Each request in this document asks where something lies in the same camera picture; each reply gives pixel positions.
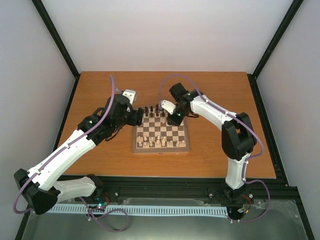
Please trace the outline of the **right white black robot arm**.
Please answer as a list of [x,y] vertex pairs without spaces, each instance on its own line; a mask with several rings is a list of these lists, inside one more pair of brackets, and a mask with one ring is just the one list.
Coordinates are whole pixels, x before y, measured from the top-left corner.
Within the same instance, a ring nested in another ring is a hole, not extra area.
[[180,126],[185,117],[193,114],[205,118],[221,131],[221,146],[228,160],[223,194],[227,201],[235,201],[244,190],[247,164],[257,144],[250,117],[244,112],[229,112],[198,89],[186,90],[180,82],[169,92],[175,103],[164,99],[159,102],[159,107],[168,113],[169,125]]

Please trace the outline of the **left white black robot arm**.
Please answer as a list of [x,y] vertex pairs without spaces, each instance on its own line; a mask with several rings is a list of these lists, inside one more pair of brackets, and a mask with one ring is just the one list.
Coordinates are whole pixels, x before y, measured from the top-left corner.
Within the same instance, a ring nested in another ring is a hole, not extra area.
[[29,170],[20,168],[14,173],[19,195],[27,201],[30,211],[41,215],[68,199],[89,197],[96,202],[103,198],[104,188],[93,174],[67,181],[58,181],[58,178],[102,141],[112,140],[124,126],[142,124],[144,110],[133,109],[136,98],[136,92],[131,90],[111,96],[105,107],[85,117],[45,160]]

